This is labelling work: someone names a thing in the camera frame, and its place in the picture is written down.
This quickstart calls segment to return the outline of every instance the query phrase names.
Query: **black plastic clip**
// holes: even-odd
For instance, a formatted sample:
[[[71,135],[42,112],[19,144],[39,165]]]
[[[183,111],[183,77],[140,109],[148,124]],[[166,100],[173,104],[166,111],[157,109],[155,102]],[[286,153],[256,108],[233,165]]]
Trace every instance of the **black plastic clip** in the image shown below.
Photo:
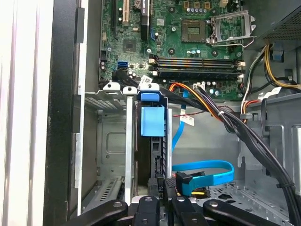
[[[276,186],[277,186],[277,188],[286,188],[286,187],[293,187],[293,186],[295,186],[295,184],[294,183],[277,184]]]

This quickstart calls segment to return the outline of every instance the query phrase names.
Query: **cpu socket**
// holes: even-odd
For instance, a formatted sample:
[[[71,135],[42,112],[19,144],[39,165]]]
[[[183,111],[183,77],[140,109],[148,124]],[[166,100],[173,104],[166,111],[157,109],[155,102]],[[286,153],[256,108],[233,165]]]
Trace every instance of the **cpu socket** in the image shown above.
[[[182,20],[182,41],[206,42],[206,24],[202,20]]]

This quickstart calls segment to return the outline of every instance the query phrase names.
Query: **black cable bundle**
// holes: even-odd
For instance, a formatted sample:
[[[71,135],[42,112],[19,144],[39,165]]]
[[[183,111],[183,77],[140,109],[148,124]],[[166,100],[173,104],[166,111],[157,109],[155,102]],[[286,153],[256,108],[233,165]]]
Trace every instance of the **black cable bundle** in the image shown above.
[[[116,71],[115,76],[125,85],[138,87],[138,83],[129,78],[123,71]],[[189,105],[208,112],[206,106],[198,99],[204,100],[211,111],[225,124],[226,130],[230,133],[235,133],[247,145],[255,158],[275,176],[279,182],[277,187],[282,188],[285,195],[290,222],[293,225],[301,226],[301,197],[295,194],[295,186],[292,179],[260,136],[234,114],[219,108],[203,89],[195,90],[196,94],[191,93],[197,100],[181,97],[163,87],[160,87],[160,91],[168,97],[170,103]]]

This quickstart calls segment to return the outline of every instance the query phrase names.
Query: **red wire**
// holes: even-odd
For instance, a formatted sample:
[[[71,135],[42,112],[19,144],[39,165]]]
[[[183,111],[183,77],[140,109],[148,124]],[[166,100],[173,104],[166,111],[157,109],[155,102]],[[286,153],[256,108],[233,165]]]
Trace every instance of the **red wire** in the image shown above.
[[[205,111],[202,112],[196,112],[196,113],[190,113],[190,114],[174,114],[173,117],[180,117],[180,116],[186,116],[186,115],[196,115],[196,114],[201,114],[204,113]]]

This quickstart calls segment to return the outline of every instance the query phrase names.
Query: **chip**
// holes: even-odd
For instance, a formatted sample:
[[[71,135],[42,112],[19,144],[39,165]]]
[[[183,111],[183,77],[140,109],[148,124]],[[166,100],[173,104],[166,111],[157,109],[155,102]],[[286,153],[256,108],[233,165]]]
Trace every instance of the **chip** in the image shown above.
[[[157,19],[157,26],[164,26],[165,20],[163,19]]]
[[[205,9],[210,9],[211,6],[210,6],[210,2],[205,2]]]
[[[199,2],[195,2],[195,3],[194,3],[194,8],[200,8]]]
[[[184,1],[183,2],[183,7],[184,8],[189,8],[189,2],[188,1]]]
[[[123,52],[135,53],[136,52],[136,40],[124,39],[123,40]]]

